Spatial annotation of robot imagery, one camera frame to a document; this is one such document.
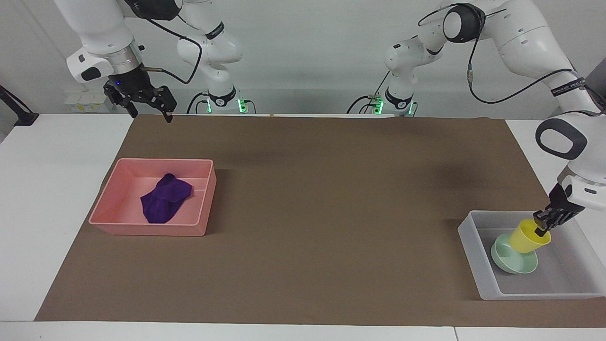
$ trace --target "pink bin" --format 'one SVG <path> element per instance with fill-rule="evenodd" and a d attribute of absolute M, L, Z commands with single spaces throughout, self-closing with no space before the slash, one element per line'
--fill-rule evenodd
<path fill-rule="evenodd" d="M 166 224 L 150 224 L 141 197 L 167 173 L 193 186 L 177 214 Z M 122 158 L 116 163 L 88 222 L 115 235 L 203 236 L 215 194 L 212 160 Z"/>

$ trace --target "white tabletop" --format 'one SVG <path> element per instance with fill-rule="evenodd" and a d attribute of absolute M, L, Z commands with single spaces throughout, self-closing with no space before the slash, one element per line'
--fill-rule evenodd
<path fill-rule="evenodd" d="M 455 329 L 449 327 L 28 322 L 42 305 L 131 122 L 126 115 L 42 115 L 32 127 L 15 128 L 0 144 L 0 321 L 24 321 L 0 323 L 0 340 L 457 339 Z M 546 192 L 550 191 L 566 162 L 537 147 L 538 121 L 508 124 Z M 604 221 L 603 212 L 588 210 L 578 217 L 603 263 L 606 229 L 600 227 Z M 606 329 L 456 328 L 456 332 L 461 341 L 606 336 Z"/>

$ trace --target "brown surface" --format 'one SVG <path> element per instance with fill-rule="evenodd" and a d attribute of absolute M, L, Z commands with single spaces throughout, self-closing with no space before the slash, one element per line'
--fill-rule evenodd
<path fill-rule="evenodd" d="M 125 157 L 213 159 L 208 235 L 84 223 L 36 320 L 606 327 L 606 299 L 478 295 L 460 222 L 547 203 L 504 121 L 143 115 Z"/>

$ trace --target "green bowl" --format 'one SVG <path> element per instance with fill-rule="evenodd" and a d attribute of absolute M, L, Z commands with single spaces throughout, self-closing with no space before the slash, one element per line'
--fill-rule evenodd
<path fill-rule="evenodd" d="M 511 234 L 502 234 L 490 248 L 490 255 L 496 266 L 510 274 L 529 274 L 536 270 L 539 259 L 536 252 L 521 254 L 509 245 Z"/>

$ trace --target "plastic bin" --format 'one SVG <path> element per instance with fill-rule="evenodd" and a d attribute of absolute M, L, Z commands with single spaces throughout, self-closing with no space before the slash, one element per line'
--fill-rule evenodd
<path fill-rule="evenodd" d="M 143 215 L 141 197 L 167 173 L 192 185 L 193 194 L 166 224 L 150 224 Z M 115 235 L 199 237 L 206 233 L 215 184 L 212 160 L 123 158 L 116 163 L 88 222 Z"/>
<path fill-rule="evenodd" d="M 537 270 L 512 275 L 490 257 L 498 236 L 512 233 L 533 212 L 471 211 L 459 236 L 483 300 L 577 300 L 604 296 L 606 269 L 575 222 L 551 231 L 552 242 L 536 250 Z"/>

